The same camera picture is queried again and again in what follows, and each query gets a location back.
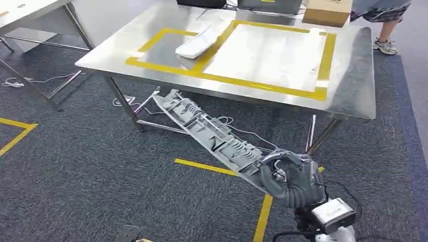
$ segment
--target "yellow tape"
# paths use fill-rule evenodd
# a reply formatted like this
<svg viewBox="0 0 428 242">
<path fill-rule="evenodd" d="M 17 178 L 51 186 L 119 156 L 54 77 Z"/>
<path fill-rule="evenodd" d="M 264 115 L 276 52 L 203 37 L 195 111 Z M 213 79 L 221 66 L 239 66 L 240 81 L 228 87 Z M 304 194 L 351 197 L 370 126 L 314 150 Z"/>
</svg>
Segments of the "yellow tape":
<svg viewBox="0 0 428 242">
<path fill-rule="evenodd" d="M 228 174 L 228 175 L 238 176 L 237 174 L 235 174 L 231 170 L 227 170 L 227 169 L 223 169 L 223 168 L 219 168 L 219 167 L 215 167 L 215 166 L 210 166 L 210 165 L 204 165 L 204 164 L 193 162 L 193 161 L 188 161 L 188 160 L 176 158 L 174 160 L 174 162 L 179 163 L 179 164 L 183 164 L 183 165 L 190 165 L 190 166 L 202 168 L 205 170 L 212 170 L 212 171 L 216 171 L 216 172 L 220 172 L 220 173 L 224 173 L 224 174 Z"/>
<path fill-rule="evenodd" d="M 263 242 L 264 231 L 266 230 L 266 226 L 268 224 L 272 201 L 272 196 L 268 194 L 264 196 L 263 204 L 261 205 L 260 216 L 258 218 L 257 226 L 255 228 L 253 242 Z"/>
<path fill-rule="evenodd" d="M 252 82 L 252 81 L 245 81 L 242 79 L 217 76 L 217 75 L 207 74 L 207 73 L 202 73 L 202 72 L 193 72 L 193 71 L 189 71 L 189 70 L 185 70 L 185 69 L 162 66 L 162 65 L 148 63 L 148 62 L 139 62 L 137 57 L 129 57 L 126 60 L 126 64 L 136 66 L 136 67 L 143 67 L 143 68 L 147 68 L 147 69 L 161 71 L 161 72 L 174 73 L 174 74 L 196 77 L 196 78 L 203 78 L 203 79 L 208 79 L 208 80 L 213 80 L 213 81 L 218 81 L 218 82 L 223 82 L 223 83 L 229 83 L 229 84 L 234 84 L 234 85 L 239 85 L 239 86 L 244 86 L 244 87 L 251 87 L 251 88 L 257 88 L 257 89 L 266 90 L 266 91 L 272 91 L 272 92 L 290 94 L 290 95 L 295 95 L 295 96 L 313 98 L 313 99 L 317 99 L 317 100 L 325 100 L 326 96 L 327 96 L 327 89 L 326 88 L 315 87 L 315 91 L 310 92 L 310 91 L 304 91 L 304 90 L 299 90 L 299 89 L 274 86 L 274 85 L 264 84 L 264 83 L 260 83 L 260 82 Z"/>
<path fill-rule="evenodd" d="M 216 172 L 220 172 L 220 173 L 224 173 L 224 174 L 228 174 L 228 175 L 238 176 L 237 174 L 235 174 L 231 170 L 223 169 L 223 168 L 219 168 L 219 167 L 215 167 L 215 166 L 210 166 L 210 165 L 204 165 L 204 164 L 193 162 L 193 161 L 188 161 L 188 160 L 176 158 L 174 160 L 174 162 L 179 163 L 179 164 L 183 164 L 183 165 L 194 166 L 194 167 L 198 167 L 198 168 L 202 168 L 202 169 L 206 169 L 206 170 L 212 170 L 212 171 L 216 171 Z M 273 201 L 272 196 L 267 195 L 267 194 L 264 196 L 263 204 L 261 205 L 260 215 L 259 215 L 258 222 L 257 222 L 255 232 L 254 232 L 253 242 L 263 242 L 264 231 L 266 230 L 266 226 L 268 224 L 269 214 L 271 212 L 272 201 Z"/>
<path fill-rule="evenodd" d="M 207 66 L 207 64 L 210 62 L 212 57 L 217 53 L 217 51 L 220 49 L 220 47 L 226 42 L 226 40 L 229 38 L 229 36 L 232 34 L 232 32 L 235 30 L 235 28 L 239 24 L 246 24 L 256 27 L 264 27 L 264 28 L 272 28 L 272 29 L 280 29 L 280 30 L 287 30 L 292 32 L 298 32 L 298 33 L 309 33 L 310 31 L 307 29 L 299 29 L 299 28 L 292 28 L 282 25 L 275 25 L 275 24 L 265 24 L 265 23 L 257 23 L 257 22 L 250 22 L 250 21 L 243 21 L 243 20 L 233 20 L 231 21 L 230 25 L 225 29 L 225 31 L 218 37 L 217 41 L 204 53 L 202 54 L 195 62 L 195 65 L 190 70 L 175 68 L 175 67 L 169 67 L 169 66 L 163 66 L 153 63 L 147 63 L 147 62 L 140 62 L 137 57 L 130 57 L 126 60 L 126 64 L 152 69 L 155 71 L 160 72 L 167 72 L 167 73 L 173 73 L 178 75 L 185 75 L 190 77 L 196 77 L 196 78 L 202 78 L 202 79 L 208 79 L 223 83 L 229 83 L 233 85 L 239 85 L 244 87 L 250 87 L 250 88 L 256 88 L 266 91 L 272 91 L 272 92 L 278 92 L 283 94 L 290 94 L 294 96 L 300 96 L 300 97 L 306 97 L 306 98 L 312 98 L 316 100 L 325 100 L 327 97 L 327 88 L 326 87 L 315 87 L 315 91 L 303 91 L 299 89 L 293 89 L 293 88 L 287 88 L 287 87 L 281 87 L 281 86 L 275 86 L 270 84 L 264 84 L 260 82 L 254 82 L 254 81 L 247 81 L 242 79 L 236 79 L 236 78 L 230 78 L 230 77 L 224 77 L 224 76 L 218 76 L 213 74 L 207 74 L 203 73 L 202 71 Z M 161 29 L 157 34 L 155 34 L 147 43 L 145 43 L 140 49 L 138 49 L 139 52 L 146 52 L 148 51 L 153 45 L 155 45 L 165 34 L 172 33 L 172 34 L 182 34 L 182 35 L 189 35 L 189 36 L 195 36 L 197 33 L 188 32 L 188 31 L 182 31 L 182 30 L 176 30 L 176 29 Z M 333 52 L 335 47 L 335 41 L 336 41 L 336 35 L 335 34 L 329 34 L 329 33 L 320 33 L 320 35 L 326 36 L 326 44 L 323 51 L 323 56 L 321 60 L 321 64 L 319 67 L 318 72 L 318 79 L 319 80 L 328 80 L 330 78 L 330 71 L 331 71 L 331 64 L 332 64 L 332 58 L 333 58 Z"/>
<path fill-rule="evenodd" d="M 37 126 L 37 124 L 33 124 L 33 125 L 26 124 L 26 125 L 27 125 L 27 127 L 25 128 L 25 130 L 23 132 L 21 132 L 17 137 L 15 137 L 12 141 L 10 141 L 8 144 L 6 144 L 0 150 L 0 156 L 4 155 L 6 152 L 8 152 L 14 145 L 16 145 L 20 140 L 22 140 L 22 138 L 24 138 L 29 132 L 31 132 Z"/>
<path fill-rule="evenodd" d="M 334 47 L 336 45 L 336 34 L 327 34 L 324 44 L 323 56 L 319 65 L 318 80 L 327 81 L 330 79 L 332 69 Z"/>
<path fill-rule="evenodd" d="M 32 125 L 29 125 L 26 123 L 14 121 L 14 120 L 9 120 L 9 119 L 2 118 L 2 117 L 0 117 L 0 124 L 12 125 L 12 126 L 16 126 L 16 127 L 23 128 L 23 129 L 27 129 L 27 128 L 32 126 Z"/>
<path fill-rule="evenodd" d="M 198 33 L 188 32 L 188 31 L 178 30 L 178 29 L 161 29 L 151 39 L 149 39 L 149 41 L 147 43 L 145 43 L 141 48 L 139 48 L 138 52 L 146 52 L 146 51 L 148 51 L 160 39 L 162 39 L 165 34 L 181 34 L 181 35 L 196 36 Z"/>
</svg>

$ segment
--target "sneaker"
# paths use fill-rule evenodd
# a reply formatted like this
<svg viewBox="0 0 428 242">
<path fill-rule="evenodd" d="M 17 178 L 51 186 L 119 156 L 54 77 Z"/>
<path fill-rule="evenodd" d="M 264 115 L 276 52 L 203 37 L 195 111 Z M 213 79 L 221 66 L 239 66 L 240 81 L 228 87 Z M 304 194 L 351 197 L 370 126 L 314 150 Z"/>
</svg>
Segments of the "sneaker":
<svg viewBox="0 0 428 242">
<path fill-rule="evenodd" d="M 379 39 L 376 38 L 376 40 L 373 42 L 373 49 L 378 49 L 384 54 L 397 54 L 398 50 L 393 45 L 392 41 L 388 39 L 386 42 L 379 42 Z"/>
</svg>

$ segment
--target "cardboard box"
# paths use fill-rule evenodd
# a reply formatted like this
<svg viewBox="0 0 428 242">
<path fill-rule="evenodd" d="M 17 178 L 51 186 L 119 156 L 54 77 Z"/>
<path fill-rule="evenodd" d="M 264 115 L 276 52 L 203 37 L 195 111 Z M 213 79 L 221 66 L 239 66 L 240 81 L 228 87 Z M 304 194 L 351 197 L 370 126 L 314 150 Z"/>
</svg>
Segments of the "cardboard box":
<svg viewBox="0 0 428 242">
<path fill-rule="evenodd" d="M 352 0 L 309 0 L 303 23 L 343 27 L 351 7 Z"/>
</svg>

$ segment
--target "plaid shorts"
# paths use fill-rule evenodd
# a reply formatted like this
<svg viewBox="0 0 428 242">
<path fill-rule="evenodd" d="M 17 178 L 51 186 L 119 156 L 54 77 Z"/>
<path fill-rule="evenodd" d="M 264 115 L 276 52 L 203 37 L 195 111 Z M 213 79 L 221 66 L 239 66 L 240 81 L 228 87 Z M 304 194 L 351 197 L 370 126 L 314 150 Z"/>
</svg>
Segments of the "plaid shorts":
<svg viewBox="0 0 428 242">
<path fill-rule="evenodd" d="M 398 21 L 401 22 L 403 20 L 403 14 L 409 8 L 410 4 L 405 5 L 399 9 L 370 9 L 366 13 L 357 14 L 356 12 L 351 12 L 350 21 L 353 22 L 360 17 L 363 17 L 365 20 L 369 22 L 391 22 Z"/>
</svg>

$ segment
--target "white foam block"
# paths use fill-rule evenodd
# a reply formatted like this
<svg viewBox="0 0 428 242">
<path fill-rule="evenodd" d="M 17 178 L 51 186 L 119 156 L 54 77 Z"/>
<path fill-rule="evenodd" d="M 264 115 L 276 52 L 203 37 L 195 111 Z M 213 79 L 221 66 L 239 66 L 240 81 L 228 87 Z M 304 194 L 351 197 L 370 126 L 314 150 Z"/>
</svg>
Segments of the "white foam block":
<svg viewBox="0 0 428 242">
<path fill-rule="evenodd" d="M 202 32 L 180 45 L 175 53 L 189 59 L 195 59 L 212 46 L 219 36 L 217 27 L 214 24 L 208 25 Z"/>
</svg>

